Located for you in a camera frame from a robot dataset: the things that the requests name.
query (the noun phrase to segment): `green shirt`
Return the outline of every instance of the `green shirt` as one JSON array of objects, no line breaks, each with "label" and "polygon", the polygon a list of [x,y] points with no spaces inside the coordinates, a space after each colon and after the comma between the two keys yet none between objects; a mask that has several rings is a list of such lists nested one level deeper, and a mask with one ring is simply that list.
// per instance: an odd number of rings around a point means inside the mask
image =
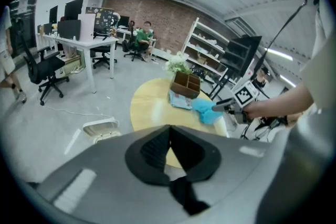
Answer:
[{"label": "green shirt", "polygon": [[135,46],[138,47],[139,45],[147,45],[146,43],[139,43],[140,40],[147,40],[149,41],[149,38],[153,36],[153,33],[149,30],[147,34],[143,31],[143,29],[140,29],[138,31],[138,34],[136,35],[135,40]]}]

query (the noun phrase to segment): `white shelving unit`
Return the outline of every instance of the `white shelving unit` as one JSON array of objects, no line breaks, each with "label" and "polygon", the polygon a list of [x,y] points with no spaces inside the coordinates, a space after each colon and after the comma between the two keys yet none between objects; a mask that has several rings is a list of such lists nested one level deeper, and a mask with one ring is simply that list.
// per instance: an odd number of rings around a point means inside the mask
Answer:
[{"label": "white shelving unit", "polygon": [[189,31],[189,34],[188,34],[186,40],[185,40],[183,50],[182,50],[184,53],[189,54],[189,55],[190,54],[196,54],[197,52],[201,53],[202,57],[205,57],[205,58],[209,59],[209,62],[212,63],[211,66],[208,65],[208,64],[203,65],[203,64],[199,63],[197,61],[197,59],[195,59],[194,57],[191,57],[191,56],[189,56],[187,60],[205,68],[208,71],[211,71],[211,72],[219,75],[220,76],[219,79],[221,79],[225,75],[225,73],[227,71],[227,68],[223,72],[219,72],[217,70],[217,68],[221,65],[220,61],[217,58],[215,58],[215,56],[211,55],[210,53],[205,53],[203,50],[197,49],[196,44],[190,43],[190,40],[192,38],[196,39],[198,41],[198,44],[201,47],[203,47],[205,50],[212,51],[213,54],[219,54],[219,56],[222,56],[223,54],[225,54],[225,51],[219,45],[215,45],[212,42],[210,42],[209,40],[197,35],[195,33],[196,29],[199,29],[199,30],[205,32],[207,35],[211,36],[212,39],[216,39],[217,42],[227,44],[227,43],[229,43],[229,40],[227,38],[225,38],[224,36],[222,36],[221,34],[217,33],[215,30],[211,29],[210,27],[200,23],[199,18],[197,18],[196,21],[191,26],[191,29]]}]

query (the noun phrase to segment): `floor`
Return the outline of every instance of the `floor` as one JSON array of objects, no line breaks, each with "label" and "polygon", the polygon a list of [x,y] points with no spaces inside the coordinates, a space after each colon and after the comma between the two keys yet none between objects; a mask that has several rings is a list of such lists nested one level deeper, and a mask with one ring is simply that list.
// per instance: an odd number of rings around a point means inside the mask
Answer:
[{"label": "floor", "polygon": [[[86,71],[70,75],[69,82],[59,85],[64,94],[60,99],[55,90],[49,91],[45,106],[39,104],[41,93],[29,81],[27,67],[16,74],[28,96],[25,104],[16,102],[10,89],[0,89],[0,141],[4,156],[13,171],[27,182],[41,182],[57,167],[64,164],[92,145],[92,138],[82,131],[85,123],[107,119],[101,114],[119,121],[118,131],[133,131],[130,121],[130,104],[136,89],[148,80],[171,78],[164,70],[165,61],[157,59],[146,63],[131,62],[124,58],[120,47],[116,50],[114,79],[103,66],[93,69],[97,93],[92,94],[87,84]],[[210,92],[211,86],[202,83],[202,90]],[[221,94],[228,95],[228,89]],[[80,114],[70,114],[59,109]],[[235,126],[230,115],[224,114],[230,137],[239,138],[245,125]],[[71,149],[67,148],[77,130],[80,134]]]}]

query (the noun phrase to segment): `office chair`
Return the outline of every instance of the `office chair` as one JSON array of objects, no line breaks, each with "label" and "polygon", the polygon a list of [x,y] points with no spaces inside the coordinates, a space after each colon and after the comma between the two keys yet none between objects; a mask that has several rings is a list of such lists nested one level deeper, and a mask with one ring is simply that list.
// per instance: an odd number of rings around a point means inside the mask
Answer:
[{"label": "office chair", "polygon": [[131,27],[131,38],[129,42],[126,42],[126,40],[122,42],[122,50],[123,52],[130,51],[129,54],[124,54],[124,57],[126,57],[127,55],[132,55],[133,56],[132,62],[134,61],[135,57],[144,61],[141,53],[144,52],[145,50],[140,50],[140,47],[135,46],[135,37],[133,36],[133,27]]},{"label": "office chair", "polygon": [[38,86],[39,92],[42,92],[41,88],[45,87],[41,95],[41,98],[40,98],[40,105],[44,105],[43,98],[46,95],[46,93],[49,91],[50,87],[53,87],[59,93],[59,97],[63,98],[64,95],[57,88],[56,83],[63,81],[63,80],[66,80],[67,82],[69,82],[69,78],[68,77],[56,78],[55,71],[62,68],[65,65],[64,61],[56,57],[57,55],[59,55],[59,51],[54,52],[53,54],[48,55],[47,57],[44,57],[44,51],[49,47],[38,50],[37,53],[40,54],[41,61],[37,63],[24,41],[24,38],[23,38],[24,28],[23,28],[23,21],[21,19],[18,19],[17,21],[17,28],[18,28],[17,34],[21,38],[23,48],[27,55],[27,58],[25,56],[24,58],[28,66],[28,75],[29,75],[30,81],[34,84],[40,84],[43,80],[48,80],[47,82]]},{"label": "office chair", "polygon": [[93,48],[91,50],[95,51],[95,52],[101,52],[102,53],[102,57],[92,59],[93,63],[95,62],[95,60],[98,60],[98,62],[94,63],[93,69],[96,69],[97,65],[100,64],[101,62],[107,63],[109,65],[109,69],[110,69],[110,58],[105,56],[105,54],[108,54],[110,52],[110,50],[111,50],[110,46],[100,46],[100,47],[97,47],[97,48]]}]

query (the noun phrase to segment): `round wooden table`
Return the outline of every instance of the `round wooden table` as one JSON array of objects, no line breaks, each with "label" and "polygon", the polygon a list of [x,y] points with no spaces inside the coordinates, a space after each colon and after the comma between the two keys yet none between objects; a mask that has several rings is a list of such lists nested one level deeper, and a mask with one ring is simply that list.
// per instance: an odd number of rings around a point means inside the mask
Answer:
[{"label": "round wooden table", "polygon": [[[168,95],[170,83],[169,79],[153,79],[136,90],[131,102],[131,122],[134,131],[170,124],[227,136],[223,117],[220,117],[214,125],[206,125],[200,121],[198,112],[172,107]],[[198,98],[211,101],[203,92],[200,92]],[[166,160],[167,164],[181,168],[171,149]]]}]

